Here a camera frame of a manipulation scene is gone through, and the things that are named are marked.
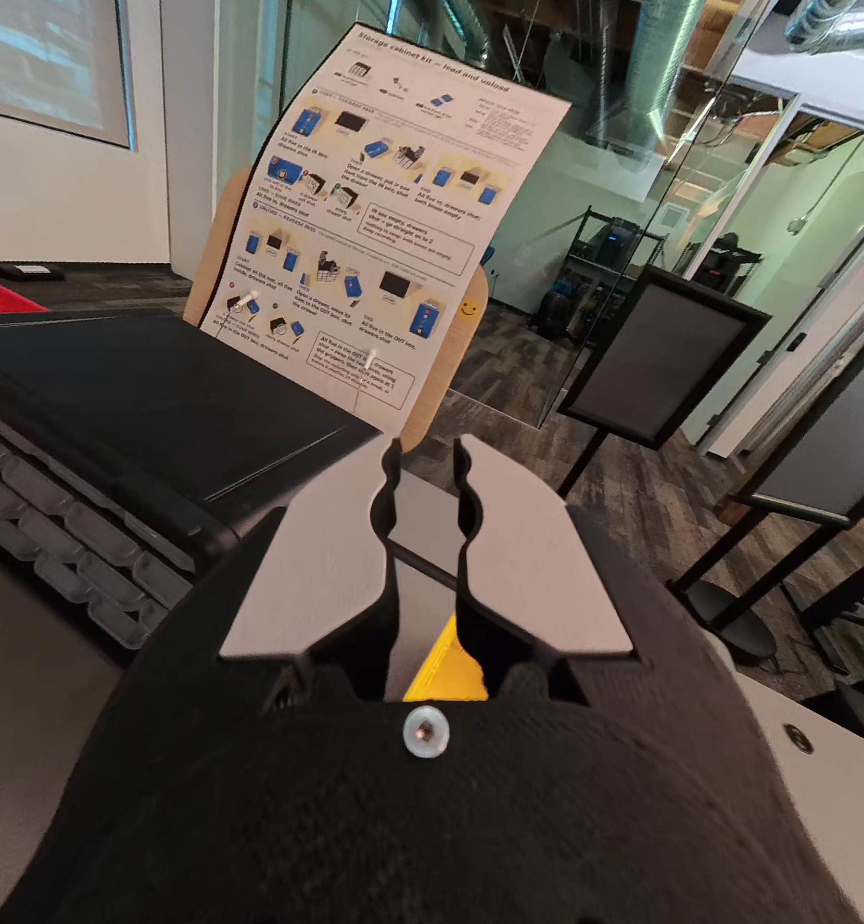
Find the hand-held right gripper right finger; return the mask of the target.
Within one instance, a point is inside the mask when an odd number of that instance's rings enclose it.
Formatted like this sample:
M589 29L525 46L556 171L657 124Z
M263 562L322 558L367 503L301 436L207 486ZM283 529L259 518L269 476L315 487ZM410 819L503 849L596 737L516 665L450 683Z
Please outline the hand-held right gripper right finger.
M623 657L634 643L565 502L470 434L454 443L464 602L561 656Z

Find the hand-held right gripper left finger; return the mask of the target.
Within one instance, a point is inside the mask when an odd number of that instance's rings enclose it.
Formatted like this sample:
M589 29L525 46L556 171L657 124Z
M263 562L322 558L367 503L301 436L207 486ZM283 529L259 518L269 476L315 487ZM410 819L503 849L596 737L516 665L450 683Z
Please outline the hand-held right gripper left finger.
M225 660L313 651L396 589L397 438L373 438L292 498L220 647Z

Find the yellow plastic bin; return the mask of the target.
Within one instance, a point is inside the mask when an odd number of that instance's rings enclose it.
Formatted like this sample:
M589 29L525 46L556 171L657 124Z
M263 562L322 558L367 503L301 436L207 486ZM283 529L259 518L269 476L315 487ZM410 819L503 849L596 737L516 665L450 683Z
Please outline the yellow plastic bin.
M404 702L485 701L480 665L461 646L452 615L406 690Z

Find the black drawer cabinet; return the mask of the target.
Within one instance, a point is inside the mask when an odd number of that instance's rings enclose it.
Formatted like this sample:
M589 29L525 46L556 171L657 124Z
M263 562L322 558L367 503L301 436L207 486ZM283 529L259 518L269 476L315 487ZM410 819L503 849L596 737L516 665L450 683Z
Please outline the black drawer cabinet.
M0 421L188 554L193 585L379 434L154 308L0 314ZM116 664L133 660L0 565Z

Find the dark panel on stand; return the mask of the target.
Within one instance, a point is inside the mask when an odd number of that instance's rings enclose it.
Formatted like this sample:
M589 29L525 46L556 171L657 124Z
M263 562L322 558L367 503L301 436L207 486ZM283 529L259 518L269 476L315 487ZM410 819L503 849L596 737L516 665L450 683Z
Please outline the dark panel on stand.
M772 660L777 643L754 611L761 599L864 518L864 345L740 483L745 510L680 577L671 593L741 664ZM771 514L816 529L740 595L704 576Z
M770 315L646 266L557 412L594 429L557 492L566 498L610 435L664 446Z

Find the dark storage shelf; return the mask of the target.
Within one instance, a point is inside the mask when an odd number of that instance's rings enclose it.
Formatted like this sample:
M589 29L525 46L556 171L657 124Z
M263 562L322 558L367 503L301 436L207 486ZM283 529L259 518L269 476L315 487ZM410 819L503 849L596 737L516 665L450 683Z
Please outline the dark storage shelf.
M643 268L663 265L668 240L668 234L592 207L578 218L555 281L570 303L566 337L575 346L597 343Z

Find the printed instruction sheet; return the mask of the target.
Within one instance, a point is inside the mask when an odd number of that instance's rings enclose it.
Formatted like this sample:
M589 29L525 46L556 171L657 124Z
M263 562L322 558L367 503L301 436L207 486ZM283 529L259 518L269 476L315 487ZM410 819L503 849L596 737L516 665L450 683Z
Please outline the printed instruction sheet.
M256 157L201 332L401 435L570 107L353 25Z

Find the large office window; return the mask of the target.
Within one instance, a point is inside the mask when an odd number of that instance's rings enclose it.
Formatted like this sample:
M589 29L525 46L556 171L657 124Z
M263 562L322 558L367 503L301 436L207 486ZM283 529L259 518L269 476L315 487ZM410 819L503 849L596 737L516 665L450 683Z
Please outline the large office window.
M0 1L0 117L129 149L126 3Z

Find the glass partition wall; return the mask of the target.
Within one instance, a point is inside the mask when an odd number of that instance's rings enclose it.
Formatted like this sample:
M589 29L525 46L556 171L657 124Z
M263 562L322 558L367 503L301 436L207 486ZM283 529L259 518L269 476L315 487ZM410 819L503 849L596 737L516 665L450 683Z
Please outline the glass partition wall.
M625 81L642 2L260 2L253 138L267 136L335 45L361 23L571 107L508 207L481 265L490 301L527 321L538 346L566 337L570 303L555 288L589 207L668 234L659 225L689 167L736 134L762 105L728 80L769 2L704 2L657 147L625 143Z

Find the round metal duct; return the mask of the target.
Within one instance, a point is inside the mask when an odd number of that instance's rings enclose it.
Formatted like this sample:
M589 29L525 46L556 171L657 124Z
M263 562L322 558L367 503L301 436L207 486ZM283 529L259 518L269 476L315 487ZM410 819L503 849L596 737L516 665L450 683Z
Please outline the round metal duct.
M646 157L662 136L671 95L703 1L641 3L625 81L625 143Z

